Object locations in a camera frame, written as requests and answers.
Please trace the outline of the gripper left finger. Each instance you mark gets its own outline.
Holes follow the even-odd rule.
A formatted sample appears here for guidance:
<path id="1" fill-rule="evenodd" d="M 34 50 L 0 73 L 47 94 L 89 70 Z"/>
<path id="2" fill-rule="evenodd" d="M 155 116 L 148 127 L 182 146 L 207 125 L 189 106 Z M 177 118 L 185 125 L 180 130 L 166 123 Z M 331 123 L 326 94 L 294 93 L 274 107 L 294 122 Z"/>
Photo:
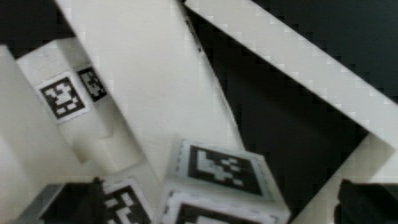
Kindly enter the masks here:
<path id="1" fill-rule="evenodd" d="M 105 224 L 104 181 L 49 184 L 13 224 Z"/>

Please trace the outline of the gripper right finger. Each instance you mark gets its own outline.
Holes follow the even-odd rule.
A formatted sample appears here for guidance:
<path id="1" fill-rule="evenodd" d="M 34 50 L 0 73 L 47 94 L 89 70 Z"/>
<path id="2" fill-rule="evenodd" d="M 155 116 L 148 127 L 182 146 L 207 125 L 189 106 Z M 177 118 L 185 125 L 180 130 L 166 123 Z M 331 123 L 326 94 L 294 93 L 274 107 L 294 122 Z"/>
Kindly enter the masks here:
<path id="1" fill-rule="evenodd" d="M 398 224 L 398 184 L 342 181 L 335 224 Z"/>

